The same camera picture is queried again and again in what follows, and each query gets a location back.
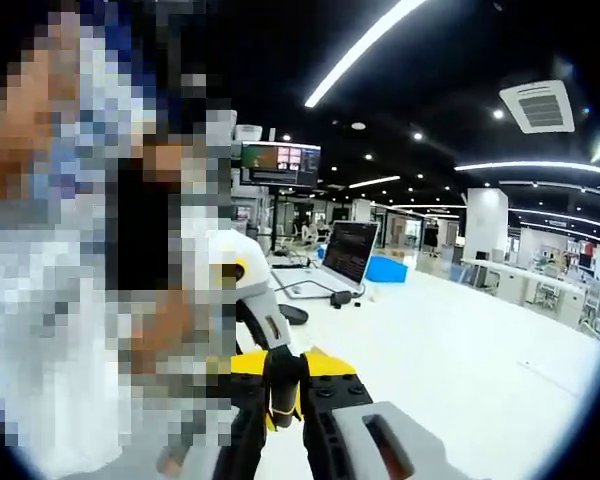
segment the white pillar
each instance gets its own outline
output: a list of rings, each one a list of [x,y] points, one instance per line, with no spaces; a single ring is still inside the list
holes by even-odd
[[[356,222],[370,222],[371,202],[364,199],[354,200],[353,208],[351,209],[351,220]]]
[[[465,227],[465,258],[478,252],[491,258],[493,250],[507,250],[509,199],[497,188],[470,188]]]

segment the laptop screen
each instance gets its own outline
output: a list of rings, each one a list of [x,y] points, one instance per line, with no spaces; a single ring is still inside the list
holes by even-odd
[[[377,230],[377,223],[335,222],[322,265],[361,283]]]

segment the white countertop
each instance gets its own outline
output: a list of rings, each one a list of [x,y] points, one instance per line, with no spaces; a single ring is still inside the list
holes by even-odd
[[[568,432],[600,364],[596,340],[415,269],[406,284],[368,284],[360,308],[277,295],[310,315],[291,327],[294,351],[317,346],[353,365],[375,401],[437,435],[449,462],[473,478],[531,477]],[[313,478],[298,422],[270,434],[262,455],[259,480]]]
[[[551,285],[552,287],[559,288],[560,290],[564,290],[565,292],[569,293],[584,295],[586,290],[585,286],[582,284],[576,285],[565,280],[547,277],[546,275],[543,275],[538,272],[532,272],[523,268],[512,267],[511,265],[506,265],[504,263],[490,262],[489,260],[472,260],[468,258],[463,258],[462,262],[470,265],[489,268],[491,270],[497,270],[500,272],[519,275],[530,280],[535,280],[537,282],[544,283],[545,285]]]

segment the laptop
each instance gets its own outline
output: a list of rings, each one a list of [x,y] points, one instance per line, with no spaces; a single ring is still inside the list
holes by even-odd
[[[377,234],[377,222],[335,222],[320,267],[272,270],[272,275],[294,300],[328,298],[341,291],[359,293]]]

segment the ceiling vent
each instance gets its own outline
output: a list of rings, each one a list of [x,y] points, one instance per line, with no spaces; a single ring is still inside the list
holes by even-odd
[[[573,132],[573,113],[561,80],[528,83],[500,91],[523,133]]]

